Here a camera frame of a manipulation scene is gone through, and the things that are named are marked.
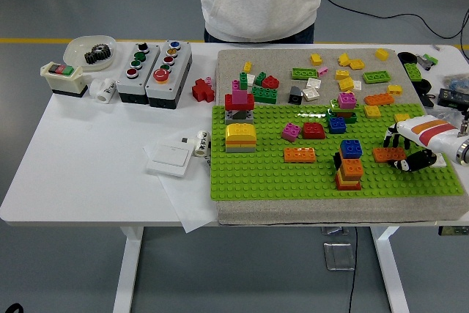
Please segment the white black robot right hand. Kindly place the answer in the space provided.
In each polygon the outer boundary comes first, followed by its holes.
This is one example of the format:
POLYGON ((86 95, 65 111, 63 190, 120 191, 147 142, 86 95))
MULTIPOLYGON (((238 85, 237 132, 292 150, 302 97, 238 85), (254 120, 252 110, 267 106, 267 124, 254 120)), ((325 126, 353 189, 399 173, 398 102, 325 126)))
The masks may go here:
POLYGON ((444 153, 453 162, 468 164, 468 137, 461 136, 459 130, 449 122, 432 115, 414 117, 390 126, 383 142, 384 147, 397 147, 399 138, 404 138, 404 148, 412 142, 422 150, 407 156, 404 160, 390 160, 389 165, 405 172, 414 172, 435 164, 437 154, 444 153))

